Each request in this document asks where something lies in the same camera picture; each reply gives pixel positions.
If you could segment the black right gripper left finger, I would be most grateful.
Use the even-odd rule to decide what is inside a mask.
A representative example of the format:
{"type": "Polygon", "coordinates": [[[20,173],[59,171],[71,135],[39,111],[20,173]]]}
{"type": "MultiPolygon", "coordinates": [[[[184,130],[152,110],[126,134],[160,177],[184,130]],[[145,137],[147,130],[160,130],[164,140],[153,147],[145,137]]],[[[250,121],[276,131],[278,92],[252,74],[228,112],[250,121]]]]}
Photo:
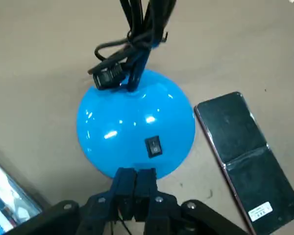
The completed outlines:
{"type": "Polygon", "coordinates": [[[108,191],[92,195],[85,205],[63,200],[8,231],[8,235],[101,235],[119,219],[119,203],[129,200],[136,171],[119,168],[108,191]]]}

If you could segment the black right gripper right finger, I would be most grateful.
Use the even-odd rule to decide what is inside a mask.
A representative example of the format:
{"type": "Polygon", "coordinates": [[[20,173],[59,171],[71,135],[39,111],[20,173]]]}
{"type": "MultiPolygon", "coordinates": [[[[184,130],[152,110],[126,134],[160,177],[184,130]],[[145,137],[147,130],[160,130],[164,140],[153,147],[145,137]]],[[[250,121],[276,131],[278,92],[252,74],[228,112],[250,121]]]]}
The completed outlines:
{"type": "Polygon", "coordinates": [[[155,169],[137,173],[134,217],[144,222],[145,235],[246,235],[242,228],[201,201],[178,204],[175,196],[160,192],[155,169]]]}

